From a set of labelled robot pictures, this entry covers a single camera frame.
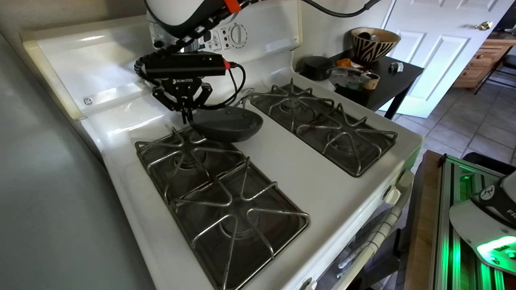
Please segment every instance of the cabinet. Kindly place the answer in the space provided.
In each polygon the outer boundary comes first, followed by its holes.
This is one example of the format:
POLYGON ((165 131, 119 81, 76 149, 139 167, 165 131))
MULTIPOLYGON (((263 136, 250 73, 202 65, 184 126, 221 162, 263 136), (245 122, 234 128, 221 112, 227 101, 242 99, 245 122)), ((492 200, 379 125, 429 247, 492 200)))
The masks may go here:
POLYGON ((477 91, 513 46, 516 46, 516 38, 503 35, 494 35, 489 38, 479 52, 474 54, 465 72, 455 81, 453 88, 477 91))

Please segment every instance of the stove top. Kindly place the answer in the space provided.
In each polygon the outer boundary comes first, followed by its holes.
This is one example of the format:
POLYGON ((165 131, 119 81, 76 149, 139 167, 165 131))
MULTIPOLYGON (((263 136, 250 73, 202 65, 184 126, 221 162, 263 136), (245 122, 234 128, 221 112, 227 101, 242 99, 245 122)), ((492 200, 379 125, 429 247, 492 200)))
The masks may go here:
POLYGON ((377 131, 355 120, 332 99, 319 99, 311 89, 273 86, 271 93, 244 97, 271 120, 289 130, 353 178, 363 176, 389 149, 397 134, 377 131))
POLYGON ((231 144, 186 130, 136 149, 215 289, 240 289, 308 228, 308 215, 231 144))

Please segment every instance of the bowl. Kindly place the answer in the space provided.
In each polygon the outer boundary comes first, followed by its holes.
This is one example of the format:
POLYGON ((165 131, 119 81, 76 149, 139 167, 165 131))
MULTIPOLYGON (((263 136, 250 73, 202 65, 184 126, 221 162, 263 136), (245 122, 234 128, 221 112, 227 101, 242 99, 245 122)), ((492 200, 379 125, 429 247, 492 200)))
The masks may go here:
POLYGON ((350 39, 353 60, 360 65, 376 64, 400 43, 398 35, 376 28, 355 28, 350 31, 350 39))

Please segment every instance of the white stovetop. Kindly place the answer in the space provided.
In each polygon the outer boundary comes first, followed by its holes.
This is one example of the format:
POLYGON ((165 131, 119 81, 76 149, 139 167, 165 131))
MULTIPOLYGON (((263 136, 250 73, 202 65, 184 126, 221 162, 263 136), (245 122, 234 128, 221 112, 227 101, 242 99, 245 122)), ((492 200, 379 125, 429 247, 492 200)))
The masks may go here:
MULTIPOLYGON (((137 35, 142 26, 129 22, 124 30, 134 30, 134 35, 137 35)), ((121 51, 121 54, 128 54, 128 51, 137 52, 139 49, 131 49, 131 44, 132 43, 124 43, 119 49, 116 49, 116 46, 113 47, 113 44, 103 47, 113 55, 116 55, 118 51, 121 51)), ((26 49, 53 93, 57 93, 57 96, 66 94, 63 78, 55 73, 42 46, 26 43, 26 49)), ((81 59, 74 59, 74 62, 78 68, 82 68, 81 59)), ((413 157, 421 146, 421 139, 416 134, 386 122, 376 113, 327 93, 321 86, 292 75, 289 70, 279 75, 294 76, 295 84, 300 88, 315 88, 315 96, 331 97, 340 102, 345 112, 355 118, 368 117, 368 125, 373 128, 398 133, 398 139, 397 146, 390 149, 379 163, 363 178, 355 180, 279 125, 263 117, 258 110, 250 105, 247 107, 261 115, 265 125, 255 138, 236 146, 248 155, 271 181, 277 181, 279 189, 300 210, 306 212, 311 220, 308 229, 247 286, 247 289, 260 290, 300 289, 306 279, 318 279, 363 223, 366 223, 381 204, 387 188, 398 178, 405 162, 413 157)), ((250 78, 250 88, 257 91, 268 91, 268 86, 269 80, 250 78)), ((124 89, 128 89, 128 86, 121 86, 116 93, 124 93, 124 89)), ((140 167, 134 151, 134 142, 137 141, 155 141, 169 134, 171 128, 181 128, 179 117, 163 110, 145 88, 137 86, 131 93, 131 102, 123 105, 111 104, 103 112, 92 113, 82 120, 81 125, 103 155, 157 287, 211 289, 210 281, 140 167)))

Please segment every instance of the wall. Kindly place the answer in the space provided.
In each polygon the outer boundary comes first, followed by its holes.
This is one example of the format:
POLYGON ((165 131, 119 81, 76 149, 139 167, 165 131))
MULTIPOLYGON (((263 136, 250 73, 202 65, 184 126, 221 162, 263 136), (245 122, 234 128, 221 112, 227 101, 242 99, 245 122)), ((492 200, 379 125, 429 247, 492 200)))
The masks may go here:
MULTIPOLYGON (((303 47, 297 57, 324 55, 332 57, 342 52, 344 35, 358 26, 382 28, 384 20, 395 0, 381 0, 371 10, 355 18, 332 18, 303 4, 303 47)), ((366 0, 318 0, 318 4, 342 14, 360 10, 366 0)))
POLYGON ((0 0, 0 33, 21 51, 21 30, 142 15, 142 0, 0 0))

